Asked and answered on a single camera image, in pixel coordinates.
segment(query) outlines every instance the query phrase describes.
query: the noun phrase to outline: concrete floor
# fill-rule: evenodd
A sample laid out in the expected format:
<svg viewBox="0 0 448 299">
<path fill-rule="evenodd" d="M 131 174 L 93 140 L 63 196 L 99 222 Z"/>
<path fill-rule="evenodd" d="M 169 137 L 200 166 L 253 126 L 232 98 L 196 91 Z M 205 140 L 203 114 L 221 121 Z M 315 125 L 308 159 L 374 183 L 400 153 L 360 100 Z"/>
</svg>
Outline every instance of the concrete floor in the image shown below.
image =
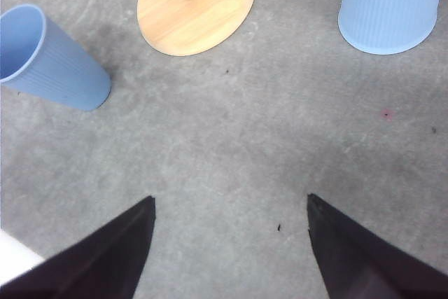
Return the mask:
<svg viewBox="0 0 448 299">
<path fill-rule="evenodd" d="M 386 57 L 344 41 L 340 0 L 255 0 L 192 57 L 146 44 L 137 0 L 2 11 L 23 2 L 113 77 L 92 113 L 2 88 L 2 225 L 38 253 L 151 194 L 136 298 L 327 298 L 307 233 L 315 192 L 448 272 L 448 0 L 426 41 Z"/>
</svg>

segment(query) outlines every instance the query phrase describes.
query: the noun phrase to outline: ribbed cup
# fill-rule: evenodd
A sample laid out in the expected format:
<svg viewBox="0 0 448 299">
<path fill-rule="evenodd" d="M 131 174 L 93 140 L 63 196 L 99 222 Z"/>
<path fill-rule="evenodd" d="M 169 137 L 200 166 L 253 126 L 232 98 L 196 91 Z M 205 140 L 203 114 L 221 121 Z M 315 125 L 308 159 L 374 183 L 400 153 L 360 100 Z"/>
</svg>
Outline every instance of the ribbed cup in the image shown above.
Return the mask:
<svg viewBox="0 0 448 299">
<path fill-rule="evenodd" d="M 339 29 L 353 47 L 400 53 L 421 43 L 437 21 L 439 0 L 342 0 Z"/>
<path fill-rule="evenodd" d="M 102 67 L 34 5 L 1 16 L 0 70 L 2 85 L 86 111 L 111 89 Z"/>
</svg>

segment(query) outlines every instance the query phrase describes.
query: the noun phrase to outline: upside-down blue container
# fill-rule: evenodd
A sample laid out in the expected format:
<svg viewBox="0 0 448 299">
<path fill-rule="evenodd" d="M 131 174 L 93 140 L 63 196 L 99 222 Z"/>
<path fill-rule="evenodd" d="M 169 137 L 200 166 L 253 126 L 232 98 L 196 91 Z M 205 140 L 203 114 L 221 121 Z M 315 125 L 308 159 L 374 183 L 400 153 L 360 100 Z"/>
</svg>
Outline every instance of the upside-down blue container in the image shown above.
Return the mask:
<svg viewBox="0 0 448 299">
<path fill-rule="evenodd" d="M 0 21 L 2 85 L 85 111 L 106 100 L 109 75 L 39 7 L 14 7 Z"/>
<path fill-rule="evenodd" d="M 339 29 L 353 47 L 400 53 L 421 43 L 437 21 L 439 0 L 342 0 Z"/>
</svg>

